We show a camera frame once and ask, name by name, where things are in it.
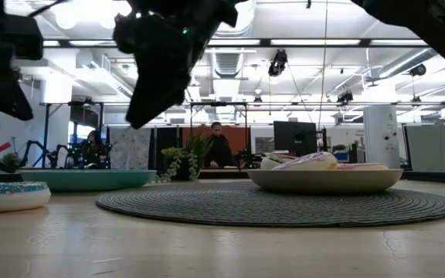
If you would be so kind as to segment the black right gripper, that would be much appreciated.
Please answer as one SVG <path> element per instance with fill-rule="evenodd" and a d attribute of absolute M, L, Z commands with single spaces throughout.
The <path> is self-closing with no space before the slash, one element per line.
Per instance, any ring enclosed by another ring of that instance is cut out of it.
<path fill-rule="evenodd" d="M 128 15 L 115 16 L 117 48 L 136 58 L 162 58 L 178 74 L 190 73 L 223 23 L 234 27 L 239 0 L 126 0 Z M 190 75 L 138 77 L 125 120 L 143 127 L 168 108 L 181 104 Z"/>

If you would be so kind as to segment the patterned grey curtain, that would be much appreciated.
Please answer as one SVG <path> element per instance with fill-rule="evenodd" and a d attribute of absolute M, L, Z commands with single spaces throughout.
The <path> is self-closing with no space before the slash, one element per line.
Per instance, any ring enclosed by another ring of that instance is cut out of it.
<path fill-rule="evenodd" d="M 114 170 L 147 170 L 151 130 L 110 128 L 110 166 Z"/>

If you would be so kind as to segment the small background potted plant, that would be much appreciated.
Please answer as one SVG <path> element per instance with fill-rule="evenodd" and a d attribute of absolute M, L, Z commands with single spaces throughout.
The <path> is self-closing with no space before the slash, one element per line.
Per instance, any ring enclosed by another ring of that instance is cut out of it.
<path fill-rule="evenodd" d="M 21 166 L 21 160 L 15 153 L 7 153 L 1 158 L 1 163 L 10 168 L 19 168 Z"/>

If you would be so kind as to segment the green potted plant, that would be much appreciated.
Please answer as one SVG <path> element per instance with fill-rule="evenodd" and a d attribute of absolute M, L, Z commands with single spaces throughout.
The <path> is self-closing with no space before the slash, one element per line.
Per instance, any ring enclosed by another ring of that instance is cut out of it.
<path fill-rule="evenodd" d="M 163 149 L 161 154 L 168 166 L 164 172 L 157 175 L 156 182 L 196 180 L 212 144 L 210 139 L 201 134 L 190 134 L 183 148 Z"/>

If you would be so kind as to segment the person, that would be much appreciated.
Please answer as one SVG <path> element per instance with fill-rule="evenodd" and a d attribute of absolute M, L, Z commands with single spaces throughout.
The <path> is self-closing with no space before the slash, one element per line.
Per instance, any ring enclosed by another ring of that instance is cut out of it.
<path fill-rule="evenodd" d="M 220 122 L 213 122 L 211 125 L 212 133 L 208 137 L 211 147 L 204 158 L 206 168 L 225 168 L 236 165 L 229 141 L 223 135 L 222 128 Z"/>
<path fill-rule="evenodd" d="M 97 130 L 93 130 L 87 135 L 87 139 L 82 141 L 80 150 L 84 167 L 90 164 L 99 166 L 107 160 L 106 148 L 100 138 L 100 132 Z"/>

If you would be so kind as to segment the orange partition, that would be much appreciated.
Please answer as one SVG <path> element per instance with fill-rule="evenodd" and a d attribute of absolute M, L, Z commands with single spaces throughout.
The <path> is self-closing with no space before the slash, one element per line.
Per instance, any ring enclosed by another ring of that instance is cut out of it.
<path fill-rule="evenodd" d="M 211 135 L 211 124 L 210 125 L 199 125 L 196 127 L 183 127 L 183 143 L 186 144 L 187 137 L 190 134 L 201 134 L 203 137 L 208 138 Z M 239 167 L 239 161 L 236 156 L 247 149 L 248 138 L 249 138 L 249 128 L 248 127 L 233 127 L 222 125 L 222 134 L 228 139 L 229 146 L 232 150 L 234 160 L 236 165 L 234 167 L 226 168 L 237 168 Z"/>

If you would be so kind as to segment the white donut with blue sprinkles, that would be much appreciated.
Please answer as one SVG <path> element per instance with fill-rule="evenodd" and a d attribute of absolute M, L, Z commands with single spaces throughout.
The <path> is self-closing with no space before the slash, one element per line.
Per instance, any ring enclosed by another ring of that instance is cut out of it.
<path fill-rule="evenodd" d="M 50 196 L 42 181 L 0 182 L 0 212 L 37 209 L 46 205 Z"/>

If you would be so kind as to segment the teal plate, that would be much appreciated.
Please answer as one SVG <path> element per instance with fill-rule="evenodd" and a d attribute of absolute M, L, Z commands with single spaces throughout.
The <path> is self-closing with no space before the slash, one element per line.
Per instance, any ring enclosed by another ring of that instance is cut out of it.
<path fill-rule="evenodd" d="M 155 180 L 154 170 L 25 170 L 23 181 L 45 182 L 51 192 L 103 192 L 138 188 Z"/>

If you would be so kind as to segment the white donut with dark icing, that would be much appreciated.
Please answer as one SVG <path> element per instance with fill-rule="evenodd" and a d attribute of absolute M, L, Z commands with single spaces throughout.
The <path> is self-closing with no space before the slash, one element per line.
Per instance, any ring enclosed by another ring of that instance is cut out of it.
<path fill-rule="evenodd" d="M 263 155 L 262 161 L 260 162 L 260 169 L 271 170 L 276 166 L 284 164 L 288 161 L 293 161 L 294 159 L 296 159 L 296 157 L 287 154 L 267 153 Z"/>

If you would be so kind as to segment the round grey woven placemat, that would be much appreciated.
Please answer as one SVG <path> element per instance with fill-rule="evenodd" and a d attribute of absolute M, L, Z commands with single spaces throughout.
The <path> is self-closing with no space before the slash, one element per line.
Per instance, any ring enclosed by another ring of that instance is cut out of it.
<path fill-rule="evenodd" d="M 107 211 L 145 219 L 244 227 L 360 227 L 445 218 L 445 197 L 404 189 L 360 195 L 294 195 L 252 182 L 154 185 L 107 192 Z"/>

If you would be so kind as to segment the black computer monitor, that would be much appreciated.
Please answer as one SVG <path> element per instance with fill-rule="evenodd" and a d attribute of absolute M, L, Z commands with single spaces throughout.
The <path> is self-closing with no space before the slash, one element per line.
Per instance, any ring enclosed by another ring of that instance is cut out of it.
<path fill-rule="evenodd" d="M 317 128 L 314 123 L 274 121 L 273 137 L 275 151 L 288 151 L 296 156 L 304 156 L 318 149 Z"/>

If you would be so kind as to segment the beige plate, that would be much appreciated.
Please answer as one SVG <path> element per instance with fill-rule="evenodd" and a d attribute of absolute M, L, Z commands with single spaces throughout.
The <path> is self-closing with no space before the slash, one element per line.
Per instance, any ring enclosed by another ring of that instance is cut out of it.
<path fill-rule="evenodd" d="M 286 193 L 316 195 L 366 194 L 391 188 L 402 176 L 403 169 L 386 170 L 248 170 L 252 182 L 259 187 Z"/>

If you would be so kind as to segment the pink iced donut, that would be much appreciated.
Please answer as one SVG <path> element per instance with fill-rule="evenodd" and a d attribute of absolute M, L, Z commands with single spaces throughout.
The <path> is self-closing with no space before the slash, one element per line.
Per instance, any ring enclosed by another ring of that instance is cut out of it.
<path fill-rule="evenodd" d="M 379 163 L 338 164 L 337 169 L 344 171 L 389 170 L 387 166 Z"/>

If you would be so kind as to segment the white pillar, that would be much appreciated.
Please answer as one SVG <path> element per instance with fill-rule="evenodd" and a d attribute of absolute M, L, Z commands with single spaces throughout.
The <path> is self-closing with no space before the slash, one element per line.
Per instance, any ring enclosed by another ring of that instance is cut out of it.
<path fill-rule="evenodd" d="M 396 108 L 388 105 L 368 106 L 363 111 L 365 160 L 388 168 L 400 167 Z"/>

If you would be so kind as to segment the green partition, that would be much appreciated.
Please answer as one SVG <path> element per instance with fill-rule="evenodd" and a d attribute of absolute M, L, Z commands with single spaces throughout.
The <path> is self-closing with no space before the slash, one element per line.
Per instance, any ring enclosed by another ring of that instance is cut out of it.
<path fill-rule="evenodd" d="M 445 173 L 445 124 L 404 124 L 403 137 L 411 170 Z"/>

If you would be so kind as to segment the black frame bar with lights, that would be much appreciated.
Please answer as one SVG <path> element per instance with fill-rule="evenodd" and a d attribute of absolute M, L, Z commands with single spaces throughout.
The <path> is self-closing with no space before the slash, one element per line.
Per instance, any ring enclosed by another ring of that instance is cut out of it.
<path fill-rule="evenodd" d="M 45 48 L 116 48 L 114 40 L 47 39 Z M 428 48 L 421 39 L 211 39 L 212 48 Z"/>

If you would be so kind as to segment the black table edge rail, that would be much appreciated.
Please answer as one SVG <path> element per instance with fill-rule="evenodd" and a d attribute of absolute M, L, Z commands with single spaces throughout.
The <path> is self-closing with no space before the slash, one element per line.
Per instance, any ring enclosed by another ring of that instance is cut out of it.
<path fill-rule="evenodd" d="M 248 174 L 243 170 L 209 170 L 203 169 L 199 174 L 199 179 L 243 179 L 248 178 Z M 445 183 L 445 172 L 418 172 L 405 171 L 402 179 L 411 181 L 428 181 Z M 5 173 L 0 171 L 0 181 L 21 181 L 21 175 L 15 173 Z"/>

